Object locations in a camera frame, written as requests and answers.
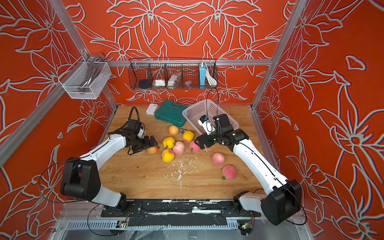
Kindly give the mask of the red orange peach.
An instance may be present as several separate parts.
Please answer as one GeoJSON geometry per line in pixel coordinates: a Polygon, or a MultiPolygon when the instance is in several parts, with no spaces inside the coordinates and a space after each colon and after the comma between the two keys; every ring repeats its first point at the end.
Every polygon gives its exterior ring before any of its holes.
{"type": "Polygon", "coordinates": [[[147,149],[148,154],[151,154],[151,155],[156,154],[158,151],[159,151],[159,147],[158,146],[151,147],[151,148],[147,149]]]}

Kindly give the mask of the yellow peach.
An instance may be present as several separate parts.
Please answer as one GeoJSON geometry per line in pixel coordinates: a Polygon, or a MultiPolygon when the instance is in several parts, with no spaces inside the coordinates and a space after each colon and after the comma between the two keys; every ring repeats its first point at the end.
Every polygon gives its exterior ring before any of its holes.
{"type": "Polygon", "coordinates": [[[190,143],[191,141],[194,140],[194,136],[195,135],[194,135],[194,133],[192,131],[187,130],[187,131],[185,131],[183,133],[182,139],[183,139],[184,142],[190,143]]]}
{"type": "Polygon", "coordinates": [[[162,152],[162,160],[166,163],[171,162],[175,157],[175,153],[172,149],[165,149],[162,152]]]}
{"type": "Polygon", "coordinates": [[[175,146],[175,139],[173,137],[167,137],[163,140],[163,146],[165,149],[172,149],[175,146]]]}

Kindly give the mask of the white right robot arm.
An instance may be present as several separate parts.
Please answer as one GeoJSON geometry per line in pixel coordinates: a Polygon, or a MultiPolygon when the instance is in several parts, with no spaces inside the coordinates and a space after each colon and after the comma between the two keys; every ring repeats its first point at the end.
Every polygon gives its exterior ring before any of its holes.
{"type": "Polygon", "coordinates": [[[195,141],[200,149],[214,144],[228,147],[259,180],[265,194],[244,192],[237,195],[237,202],[242,209],[262,213],[275,226],[303,209],[302,186],[274,168],[243,130],[233,128],[228,115],[215,116],[212,121],[203,115],[198,123],[205,130],[195,141]]]}

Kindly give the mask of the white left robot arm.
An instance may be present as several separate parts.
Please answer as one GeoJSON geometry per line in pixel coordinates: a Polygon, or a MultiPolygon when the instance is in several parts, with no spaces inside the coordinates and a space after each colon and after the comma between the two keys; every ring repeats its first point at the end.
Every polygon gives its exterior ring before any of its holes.
{"type": "Polygon", "coordinates": [[[145,125],[127,120],[120,128],[108,133],[108,139],[95,149],[65,162],[60,192],[79,200],[119,209],[127,208],[126,195],[112,191],[101,183],[99,170],[118,151],[128,148],[134,155],[158,145],[154,136],[145,136],[145,125]]]}

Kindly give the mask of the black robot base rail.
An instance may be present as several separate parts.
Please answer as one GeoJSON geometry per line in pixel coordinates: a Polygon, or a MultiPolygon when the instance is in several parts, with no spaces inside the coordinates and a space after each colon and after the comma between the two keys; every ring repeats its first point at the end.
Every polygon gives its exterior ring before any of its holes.
{"type": "Polygon", "coordinates": [[[237,229],[262,215],[246,211],[232,199],[130,199],[120,213],[103,207],[101,217],[126,222],[128,227],[237,229]]]}

